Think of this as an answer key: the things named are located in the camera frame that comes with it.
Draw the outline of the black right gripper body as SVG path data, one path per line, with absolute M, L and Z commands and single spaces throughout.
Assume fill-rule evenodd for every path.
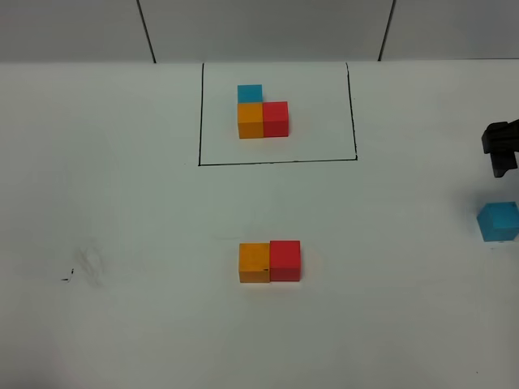
M 483 151 L 485 154 L 518 152 L 518 137 L 518 120 L 494 122 L 483 132 Z

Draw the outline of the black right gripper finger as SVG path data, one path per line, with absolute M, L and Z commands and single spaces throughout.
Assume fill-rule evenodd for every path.
M 517 159 L 514 151 L 492 152 L 491 165 L 494 177 L 501 178 L 509 170 L 517 169 Z

